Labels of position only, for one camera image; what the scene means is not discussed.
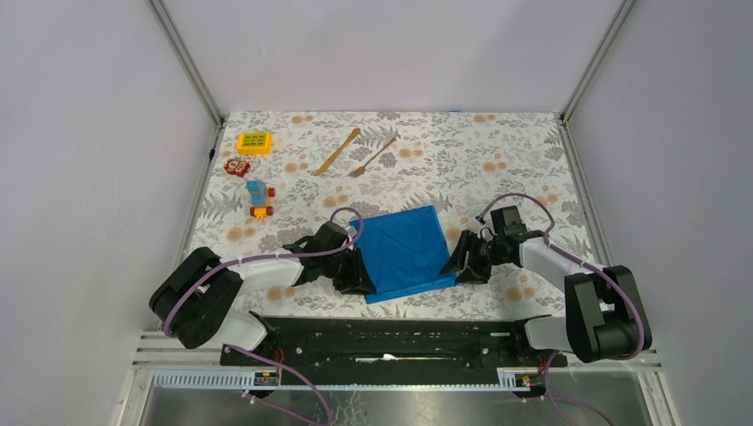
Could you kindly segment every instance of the yellow toy block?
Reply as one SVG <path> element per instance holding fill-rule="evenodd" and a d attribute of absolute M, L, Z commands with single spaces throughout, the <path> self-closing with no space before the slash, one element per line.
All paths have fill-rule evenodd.
<path fill-rule="evenodd" d="M 262 155 L 272 152 L 272 133 L 260 131 L 256 133 L 241 133 L 238 137 L 238 154 Z"/>

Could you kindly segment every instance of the blue towel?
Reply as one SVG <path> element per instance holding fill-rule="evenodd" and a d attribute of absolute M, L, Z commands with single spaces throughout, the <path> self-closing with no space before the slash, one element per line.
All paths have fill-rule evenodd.
<path fill-rule="evenodd" d="M 455 285 L 455 274 L 440 274 L 449 260 L 444 234 L 434 206 L 406 210 L 363 221 L 361 249 L 366 271 L 376 293 L 366 296 L 373 304 Z M 351 221 L 356 230 L 357 220 Z"/>

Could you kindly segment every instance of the metal floor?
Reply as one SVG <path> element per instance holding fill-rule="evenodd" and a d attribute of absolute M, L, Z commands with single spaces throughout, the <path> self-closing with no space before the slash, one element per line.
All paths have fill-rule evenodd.
<path fill-rule="evenodd" d="M 630 373 L 552 373 L 556 395 L 578 398 L 603 410 L 617 426 L 651 424 L 638 382 Z M 324 392 L 334 425 L 541 425 L 565 424 L 548 401 L 523 404 L 509 392 L 334 391 Z M 271 397 L 304 416 L 324 421 L 318 399 L 308 391 L 277 391 Z M 579 425 L 605 422 L 587 410 L 560 403 Z M 143 426 L 302 426 L 303 422 L 268 407 L 251 405 L 237 390 L 190 390 L 154 387 Z"/>

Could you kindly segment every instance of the wooden spatula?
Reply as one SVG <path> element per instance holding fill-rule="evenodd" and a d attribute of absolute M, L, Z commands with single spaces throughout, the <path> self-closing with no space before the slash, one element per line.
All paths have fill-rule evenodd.
<path fill-rule="evenodd" d="M 364 164 L 364 165 L 360 166 L 358 169 L 352 171 L 351 174 L 348 175 L 348 176 L 350 176 L 351 178 L 357 178 L 358 176 L 366 173 L 366 166 L 368 166 L 370 162 L 374 161 L 374 159 L 377 158 L 385 149 L 389 148 L 390 145 L 392 145 L 392 143 L 395 140 L 397 140 L 397 137 L 390 139 L 389 142 L 387 142 L 386 144 L 384 144 L 384 146 L 382 146 L 382 149 L 380 149 L 379 151 L 377 151 L 376 154 L 374 154 L 374 156 L 372 156 L 371 158 L 369 158 L 369 160 L 366 162 L 366 164 Z"/>
<path fill-rule="evenodd" d="M 332 153 L 332 155 L 329 156 L 329 158 L 324 162 L 324 164 L 322 164 L 321 167 L 319 167 L 319 169 L 316 170 L 316 173 L 314 173 L 314 175 L 319 176 L 320 174 L 327 171 L 327 169 L 329 169 L 329 166 L 331 166 L 332 163 L 335 162 L 335 159 L 337 158 L 338 155 L 340 155 L 340 153 L 343 152 L 345 147 L 348 146 L 348 144 L 350 144 L 353 141 L 353 139 L 355 139 L 355 137 L 357 137 L 360 134 L 361 134 L 361 129 L 357 127 L 353 129 L 350 136 L 348 136 L 348 139 L 346 139 L 345 142 L 343 142 L 343 145 L 341 145 L 337 150 L 335 150 L 334 153 Z"/>

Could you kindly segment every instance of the floral tablecloth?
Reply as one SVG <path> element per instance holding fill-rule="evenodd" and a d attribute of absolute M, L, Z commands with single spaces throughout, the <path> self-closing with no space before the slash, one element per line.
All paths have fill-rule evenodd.
<path fill-rule="evenodd" d="M 321 176 L 313 173 L 353 128 L 356 138 Z M 246 156 L 245 178 L 223 166 L 238 157 L 240 133 L 270 131 L 269 155 Z M 361 177 L 348 173 L 393 136 L 392 144 Z M 274 216 L 249 215 L 246 179 L 276 188 Z M 274 251 L 313 234 L 332 210 L 357 209 L 364 217 L 433 204 L 452 252 L 463 229 L 500 193 L 528 193 L 557 220 L 552 236 L 561 246 L 591 258 L 583 212 L 575 195 L 553 114 L 474 113 L 269 113 L 235 112 L 226 123 L 210 173 L 190 249 L 208 246 L 225 259 Z M 544 229 L 546 216 L 533 202 L 515 203 L 530 229 Z M 345 224 L 351 214 L 338 221 Z M 259 290 L 236 300 L 236 309 L 265 315 L 316 317 L 513 320 L 563 314 L 564 298 L 551 284 L 515 266 L 497 266 L 488 284 L 435 290 L 366 305 L 343 296 L 329 280 L 296 288 Z"/>

